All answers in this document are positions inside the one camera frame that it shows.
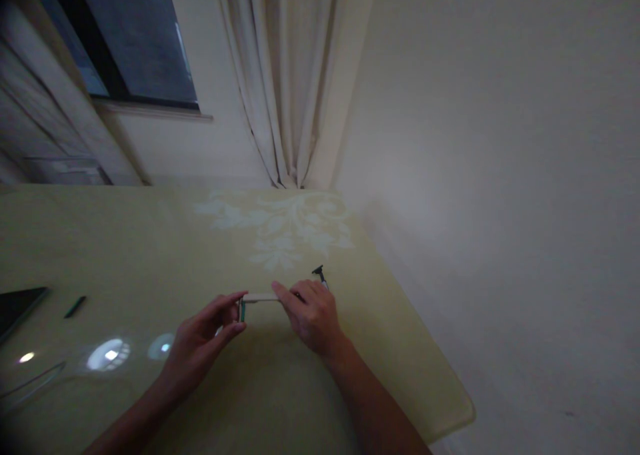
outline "window frame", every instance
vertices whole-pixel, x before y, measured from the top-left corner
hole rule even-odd
[[[86,0],[58,0],[80,43],[84,46],[109,96],[90,94],[92,98],[113,102],[137,103],[178,109],[200,110],[197,102],[172,101],[142,97],[129,92],[106,40]]]

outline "window sill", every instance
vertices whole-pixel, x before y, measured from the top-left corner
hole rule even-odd
[[[179,119],[191,120],[201,123],[212,123],[213,115],[204,115],[199,111],[190,109],[177,109],[173,107],[159,107],[141,103],[118,102],[92,98],[96,109],[109,112],[135,115],[138,117],[152,117],[154,119]]]

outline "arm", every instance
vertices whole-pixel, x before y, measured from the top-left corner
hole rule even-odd
[[[301,280],[291,290],[278,282],[272,287],[293,331],[322,358],[338,385],[364,453],[430,454],[405,413],[340,329],[331,292],[310,280]]]
[[[172,411],[200,385],[222,349],[245,329],[246,324],[235,321],[236,302],[246,294],[221,295],[182,322],[156,381],[84,454],[140,453]]]

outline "table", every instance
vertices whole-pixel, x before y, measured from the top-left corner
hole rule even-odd
[[[464,387],[337,193],[24,185],[0,187],[0,292],[51,293],[0,346],[0,376],[6,390],[66,367],[6,423],[35,452],[81,451],[158,375],[158,346],[184,318],[220,293],[317,278],[320,264],[343,330],[422,437],[472,422]],[[248,305],[246,321],[149,451],[357,452],[337,388],[281,306]],[[109,340],[119,364],[90,369]]]

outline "hand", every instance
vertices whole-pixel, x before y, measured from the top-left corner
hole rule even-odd
[[[238,323],[237,301],[248,292],[219,295],[200,313],[178,327],[157,385],[178,398],[200,385],[223,348],[247,326]],[[218,328],[223,327],[216,336]]]
[[[271,288],[282,302],[293,331],[325,361],[349,343],[338,323],[335,298],[320,282],[300,280],[291,290],[273,282]]]

